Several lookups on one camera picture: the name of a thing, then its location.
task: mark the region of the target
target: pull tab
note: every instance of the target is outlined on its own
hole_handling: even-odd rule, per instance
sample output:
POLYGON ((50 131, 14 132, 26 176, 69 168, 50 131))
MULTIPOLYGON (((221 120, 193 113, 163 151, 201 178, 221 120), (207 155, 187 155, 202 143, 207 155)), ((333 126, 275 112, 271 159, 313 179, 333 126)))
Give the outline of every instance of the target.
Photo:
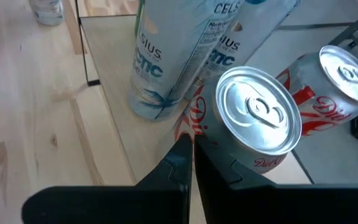
POLYGON ((246 101, 249 112, 260 121, 269 125, 272 128, 281 128, 285 122, 285 113, 281 105, 276 101, 271 102, 267 101, 266 98, 262 96, 251 97, 246 101))
POLYGON ((358 84, 358 70, 352 65, 341 65, 338 67, 339 74, 347 81, 358 84))

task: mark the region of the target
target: aluminum can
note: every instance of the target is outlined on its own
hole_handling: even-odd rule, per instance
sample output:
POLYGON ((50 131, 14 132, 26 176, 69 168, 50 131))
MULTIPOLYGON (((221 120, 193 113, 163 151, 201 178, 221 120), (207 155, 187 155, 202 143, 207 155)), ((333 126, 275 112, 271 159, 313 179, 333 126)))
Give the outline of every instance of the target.
POLYGON ((129 92, 136 114, 172 114, 243 1, 143 2, 129 92))
POLYGON ((57 26, 65 19, 62 0, 30 0, 30 5, 39 23, 57 26))
POLYGON ((207 135, 263 174, 296 146, 301 118, 291 95, 274 77, 256 68, 235 67, 198 89, 171 138, 177 140, 183 133, 207 135))
POLYGON ((358 115, 358 59, 332 45, 298 58, 277 79, 291 93, 302 118, 302 136, 358 115))
POLYGON ((197 74, 185 98, 190 100, 207 79, 220 76, 232 67, 244 65, 299 2, 246 0, 197 74))

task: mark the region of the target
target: can rim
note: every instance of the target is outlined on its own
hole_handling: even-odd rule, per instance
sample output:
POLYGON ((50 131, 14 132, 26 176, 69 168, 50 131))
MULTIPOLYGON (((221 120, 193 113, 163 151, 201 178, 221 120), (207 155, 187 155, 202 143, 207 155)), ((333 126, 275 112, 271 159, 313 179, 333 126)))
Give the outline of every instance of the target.
POLYGON ((269 156, 280 156, 283 154, 286 154, 290 152, 292 149, 295 148, 295 146, 298 144, 300 138, 301 138, 301 116, 299 109, 292 98, 291 94, 288 92, 288 90, 273 76, 269 75, 268 73, 254 67, 249 66, 240 66, 240 67, 234 67, 226 71, 221 78, 218 81, 218 84, 216 85, 215 89, 215 102, 216 107, 218 109, 219 115, 221 119, 223 120, 226 128, 230 131, 230 133, 243 145, 247 146, 249 149, 261 153, 266 154, 269 156), (259 78, 264 80, 267 83, 271 83, 272 86, 276 86, 278 88, 277 92, 281 95, 281 100, 284 101, 284 103, 287 105, 287 108, 291 114, 289 114, 288 119, 290 119, 290 122, 292 123, 292 126, 290 128, 290 131, 288 133, 289 137, 283 142, 281 145, 277 146, 275 149, 259 149, 255 148, 254 146, 250 145, 249 143, 242 140, 242 137, 240 137, 240 134, 234 130, 234 128, 229 123, 227 116, 225 116, 222 103, 220 100, 220 92, 219 89, 222 85, 222 83, 229 77, 232 77, 234 75, 261 75, 259 78))
POLYGON ((354 101, 357 101, 358 102, 358 99, 357 98, 354 98, 353 96, 351 95, 348 95, 342 88, 339 88, 337 85, 336 85, 336 81, 329 75, 329 73, 324 69, 323 67, 323 63, 321 62, 321 55, 323 54, 323 52, 329 50, 329 49, 334 49, 338 52, 340 52, 341 54, 344 54, 347 58, 351 59, 352 62, 354 62, 357 66, 358 66, 358 58, 356 58, 354 55, 352 55, 350 52, 340 48, 340 47, 337 47, 335 45, 325 45, 324 47, 322 47, 319 51, 319 67, 320 69, 323 71, 325 77, 328 79, 328 81, 335 87, 337 88, 339 91, 341 91, 342 94, 346 95, 347 97, 349 97, 350 99, 354 100, 354 101))

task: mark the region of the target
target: clear bottle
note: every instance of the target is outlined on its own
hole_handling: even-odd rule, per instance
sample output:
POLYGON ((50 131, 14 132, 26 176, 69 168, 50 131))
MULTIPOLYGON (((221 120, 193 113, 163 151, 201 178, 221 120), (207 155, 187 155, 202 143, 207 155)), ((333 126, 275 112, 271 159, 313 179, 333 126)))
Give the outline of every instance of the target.
POLYGON ((39 23, 57 26, 65 19, 62 0, 30 0, 30 5, 39 23))

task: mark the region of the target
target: wooden floor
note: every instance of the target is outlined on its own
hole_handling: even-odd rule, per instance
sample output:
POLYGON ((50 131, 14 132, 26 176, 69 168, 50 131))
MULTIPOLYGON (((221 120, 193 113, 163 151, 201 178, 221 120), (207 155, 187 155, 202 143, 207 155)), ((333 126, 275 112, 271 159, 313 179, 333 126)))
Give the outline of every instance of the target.
MULTIPOLYGON (((136 4, 83 1, 81 11, 133 13, 136 4)), ((28 0, 0 0, 0 223, 21 223, 23 202, 48 186, 134 183, 103 92, 85 86, 74 13, 66 15, 42 26, 28 0)))

